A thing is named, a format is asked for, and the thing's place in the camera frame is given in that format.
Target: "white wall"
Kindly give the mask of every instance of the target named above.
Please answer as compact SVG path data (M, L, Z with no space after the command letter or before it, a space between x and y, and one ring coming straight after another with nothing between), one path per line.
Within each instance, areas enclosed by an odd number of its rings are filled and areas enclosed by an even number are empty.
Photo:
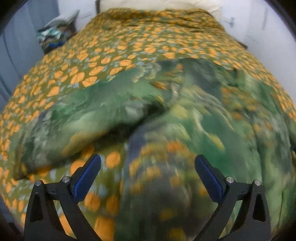
M96 16L95 0L58 0L60 14L79 9L76 29L80 31L93 17Z
M244 43L296 103L296 42L283 21L264 0L252 0Z
M252 0L221 0L222 25L225 30L240 42L244 42L249 25ZM224 20L234 17L233 28Z

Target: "pile of clothes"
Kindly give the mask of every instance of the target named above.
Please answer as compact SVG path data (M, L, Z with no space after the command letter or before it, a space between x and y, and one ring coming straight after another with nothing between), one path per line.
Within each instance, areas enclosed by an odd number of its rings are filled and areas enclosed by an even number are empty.
M64 45L76 33L75 20L79 10L70 15L60 15L37 31L37 39L45 54Z

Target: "white pillow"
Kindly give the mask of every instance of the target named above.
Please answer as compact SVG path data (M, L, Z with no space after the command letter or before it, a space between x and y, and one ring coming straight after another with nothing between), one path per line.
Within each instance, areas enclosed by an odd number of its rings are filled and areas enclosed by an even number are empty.
M53 27L58 24L69 25L73 20L76 19L80 10L74 10L70 13L61 14L56 18L50 20L44 27Z
M213 15L216 20L222 18L221 0L101 0L100 10L126 7L137 10L195 9L201 8Z

